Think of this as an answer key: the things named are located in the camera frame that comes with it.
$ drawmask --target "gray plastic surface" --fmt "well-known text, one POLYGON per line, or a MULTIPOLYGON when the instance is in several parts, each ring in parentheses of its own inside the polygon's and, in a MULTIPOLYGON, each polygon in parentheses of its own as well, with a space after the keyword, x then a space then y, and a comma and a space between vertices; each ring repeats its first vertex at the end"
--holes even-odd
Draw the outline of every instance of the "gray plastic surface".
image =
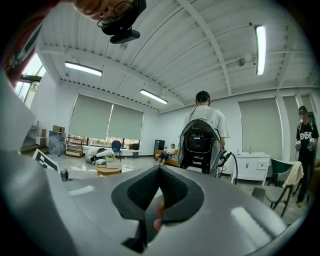
MULTIPOLYGON (((117 184, 150 166, 112 176, 62 182, 56 171, 43 169, 30 158, 17 153, 0 154, 6 159, 0 163, 3 199, 23 230, 44 251, 59 256, 138 254, 120 244, 134 234, 136 222, 122 219, 110 196, 117 184)), ((195 171, 170 169, 198 183, 204 192, 204 202, 189 220, 163 225, 144 255, 253 253, 263 245, 257 246, 248 239, 248 230, 232 216, 231 211, 239 207, 250 213, 261 232, 272 239, 286 229, 274 211, 236 186, 195 171)))

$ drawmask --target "coffee table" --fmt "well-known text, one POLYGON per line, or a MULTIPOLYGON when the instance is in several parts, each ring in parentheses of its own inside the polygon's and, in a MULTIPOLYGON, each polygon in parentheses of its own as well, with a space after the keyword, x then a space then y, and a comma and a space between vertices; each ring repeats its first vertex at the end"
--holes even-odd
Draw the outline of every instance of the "coffee table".
POLYGON ((117 168, 114 168, 114 169, 107 169, 105 164, 102 164, 102 165, 98 164, 95 167, 96 171, 98 172, 98 176, 99 175, 108 176, 108 175, 113 175, 113 174, 120 174, 122 172, 122 165, 118 159, 114 158, 114 161, 117 162, 117 168))

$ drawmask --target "fluorescent light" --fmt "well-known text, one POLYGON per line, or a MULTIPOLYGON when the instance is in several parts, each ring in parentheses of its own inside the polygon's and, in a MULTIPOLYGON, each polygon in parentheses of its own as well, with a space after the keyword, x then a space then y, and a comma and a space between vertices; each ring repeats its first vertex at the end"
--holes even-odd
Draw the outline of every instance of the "fluorescent light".
POLYGON ((140 91, 140 93, 141 93, 141 94, 144 94, 144 95, 146 95, 146 96, 148 96, 148 97, 150 97, 150 98, 152 98, 152 99, 154 99, 154 100, 156 100, 156 101, 158 101, 158 102, 161 102, 161 103, 163 103, 163 104, 167 104, 167 103, 168 103, 168 101, 166 101, 165 99, 160 98, 160 97, 158 97, 157 95, 154 95, 153 93, 148 92, 148 91, 146 91, 146 90, 144 90, 144 89, 142 89, 142 90, 140 91))
POLYGON ((80 64, 77 64, 77 63, 72 63, 72 62, 69 62, 69 61, 66 61, 66 62, 64 63, 64 65, 65 65, 67 68, 70 68, 70 69, 81 70, 81 71, 84 71, 84 72, 88 72, 88 73, 97 75, 97 76, 99 76, 99 77, 102 76, 102 72, 101 72, 100 70, 95 69, 95 68, 92 68, 92 67, 80 65, 80 64))
POLYGON ((262 76, 265 72, 266 51, 267 51, 267 36, 265 26, 255 27, 256 45, 257 45, 257 76, 262 76))

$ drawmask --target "white t-shirt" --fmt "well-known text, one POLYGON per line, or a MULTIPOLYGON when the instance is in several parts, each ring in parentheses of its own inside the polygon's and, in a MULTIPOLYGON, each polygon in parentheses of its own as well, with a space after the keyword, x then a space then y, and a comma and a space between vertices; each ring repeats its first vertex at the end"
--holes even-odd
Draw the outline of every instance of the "white t-shirt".
POLYGON ((175 150, 176 150, 175 148, 168 147, 168 148, 166 149, 166 152, 167 152, 167 154, 173 155, 174 152, 175 152, 175 150))
POLYGON ((201 105, 198 106, 191 118, 190 115, 193 112, 190 111, 188 115, 185 117, 184 127, 187 126, 194 119, 204 119, 208 124, 211 125, 212 128, 217 129, 219 131, 219 135, 221 138, 229 138, 229 131, 227 127, 227 121, 220 110, 214 109, 209 106, 201 105))

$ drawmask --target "potted plant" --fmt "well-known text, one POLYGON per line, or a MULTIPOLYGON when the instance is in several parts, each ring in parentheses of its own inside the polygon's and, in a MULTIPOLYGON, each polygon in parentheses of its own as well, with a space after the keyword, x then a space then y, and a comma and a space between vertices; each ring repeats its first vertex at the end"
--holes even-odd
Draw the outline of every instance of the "potted plant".
POLYGON ((115 152, 112 149, 107 149, 105 154, 105 160, 112 162, 115 159, 115 152))

